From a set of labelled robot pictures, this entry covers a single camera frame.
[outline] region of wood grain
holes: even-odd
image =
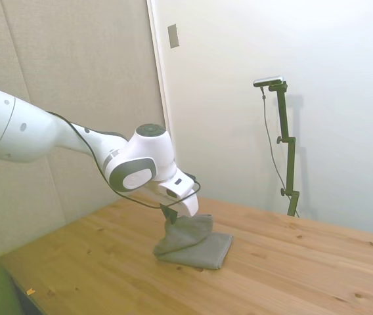
[[[157,261],[164,217],[118,201],[1,258],[46,314],[373,314],[373,234],[200,199],[220,270]]]

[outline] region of black cable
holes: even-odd
[[[276,172],[277,172],[277,175],[281,181],[281,185],[283,186],[283,189],[286,190],[286,185],[284,185],[284,181],[283,181],[283,178],[281,177],[280,175],[280,172],[278,171],[278,168],[277,168],[277,164],[276,164],[276,160],[274,159],[274,154],[273,154],[273,145],[271,144],[271,137],[270,137],[270,132],[268,130],[268,125],[267,125],[267,109],[266,109],[266,105],[265,105],[265,99],[266,99],[266,96],[265,96],[265,93],[264,93],[264,88],[261,87],[261,92],[263,93],[263,102],[264,102],[264,123],[265,123],[265,130],[267,131],[267,136],[268,136],[268,143],[270,144],[270,153],[271,153],[271,159],[273,161],[273,164],[274,164],[274,168],[276,169]]]
[[[86,139],[84,139],[84,137],[83,137],[83,136],[78,132],[78,130],[73,126],[73,124],[72,124],[70,121],[68,121],[65,117],[62,117],[61,115],[59,115],[59,114],[57,114],[57,113],[54,113],[54,112],[47,112],[47,113],[49,113],[49,114],[51,114],[51,115],[54,115],[54,116],[56,116],[56,117],[62,119],[63,121],[65,121],[65,122],[66,122],[66,123],[71,127],[71,129],[73,129],[73,131],[76,133],[76,135],[77,135],[80,139],[82,139],[82,141],[86,144],[86,146],[89,148],[90,152],[92,153],[93,159],[94,159],[94,161],[95,161],[95,163],[96,163],[96,166],[97,166],[97,168],[98,168],[98,170],[99,170],[99,173],[102,175],[102,178],[104,179],[104,181],[108,184],[108,186],[110,187],[110,189],[112,189],[112,191],[113,191],[115,194],[117,194],[119,197],[122,197],[122,198],[125,198],[125,199],[127,199],[127,200],[130,200],[130,201],[136,202],[136,203],[138,203],[138,204],[140,204],[140,205],[143,205],[143,206],[145,206],[145,207],[148,207],[148,208],[152,208],[152,209],[161,209],[161,206],[148,205],[147,203],[143,203],[143,202],[141,202],[141,201],[135,200],[135,199],[133,199],[133,198],[130,198],[130,197],[128,197],[128,196],[125,196],[125,195],[123,195],[123,194],[117,192],[116,190],[114,190],[114,188],[113,188],[113,187],[109,184],[109,182],[106,180],[106,177],[105,177],[104,173],[102,172],[102,169],[100,168],[99,162],[98,162],[98,160],[97,160],[97,158],[96,158],[96,155],[95,155],[95,153],[94,153],[92,147],[91,147],[90,144],[88,143],[88,141],[87,141]],[[200,185],[200,183],[199,183],[197,180],[195,180],[195,179],[193,179],[193,181],[194,181],[195,184],[198,185],[198,189],[197,189],[197,190],[195,190],[193,193],[189,194],[187,197],[184,197],[184,198],[182,198],[182,199],[180,199],[180,200],[178,200],[178,201],[175,201],[175,202],[173,202],[173,203],[170,203],[169,205],[164,205],[164,206],[165,206],[165,207],[171,207],[172,205],[176,205],[177,203],[180,203],[180,202],[182,202],[182,201],[188,199],[189,197],[195,195],[197,192],[199,192],[200,189],[201,189],[201,185]]]

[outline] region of black metal stand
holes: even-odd
[[[286,175],[286,190],[281,188],[281,196],[289,196],[290,204],[287,211],[287,215],[295,216],[297,202],[299,201],[300,193],[293,189],[294,185],[294,158],[296,152],[296,138],[289,136],[289,128],[287,124],[287,110],[286,110],[286,97],[285,93],[287,91],[287,82],[283,81],[280,84],[270,85],[268,87],[270,92],[277,93],[278,100],[278,114],[280,116],[280,128],[281,136],[277,138],[277,144],[280,142],[288,144],[287,151],[287,175]]]

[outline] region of gray cloth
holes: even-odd
[[[212,215],[180,217],[165,223],[165,238],[155,246],[153,254],[160,261],[205,269],[220,269],[233,236],[216,233]]]

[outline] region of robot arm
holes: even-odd
[[[167,205],[194,193],[194,181],[175,163],[169,133],[159,125],[140,126],[127,141],[117,133],[101,133],[70,123],[0,91],[0,159],[29,162],[55,146],[95,159],[111,189],[130,193],[141,189]],[[179,215],[198,211],[192,195],[171,206]]]

